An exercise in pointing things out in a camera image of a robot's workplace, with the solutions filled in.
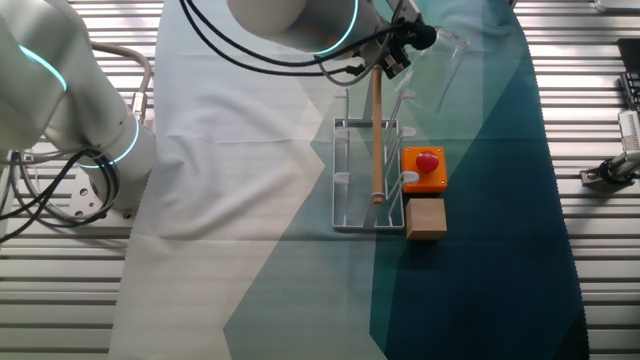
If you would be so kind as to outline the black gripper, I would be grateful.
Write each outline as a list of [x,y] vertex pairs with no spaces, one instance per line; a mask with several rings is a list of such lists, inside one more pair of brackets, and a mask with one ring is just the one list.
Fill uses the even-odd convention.
[[383,71],[388,79],[393,79],[411,65],[407,52],[395,43],[386,47],[380,63],[383,64]]

